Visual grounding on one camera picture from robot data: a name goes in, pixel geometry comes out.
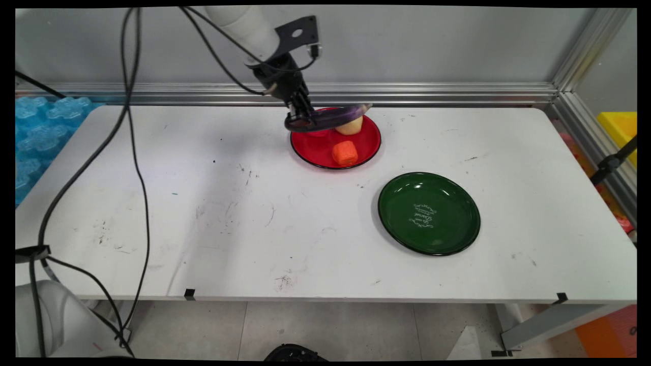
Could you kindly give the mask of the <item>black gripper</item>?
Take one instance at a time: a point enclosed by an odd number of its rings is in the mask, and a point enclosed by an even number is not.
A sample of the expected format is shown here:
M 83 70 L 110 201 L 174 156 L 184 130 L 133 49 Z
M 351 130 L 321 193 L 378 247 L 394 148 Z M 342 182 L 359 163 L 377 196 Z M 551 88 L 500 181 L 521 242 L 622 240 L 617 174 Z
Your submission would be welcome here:
M 283 101 L 288 112 L 288 125 L 307 125 L 307 116 L 315 109 L 309 98 L 309 91 L 301 71 L 297 70 L 290 53 L 277 56 L 267 64 L 251 67 L 254 77 L 266 89 L 275 87 L 271 96 Z

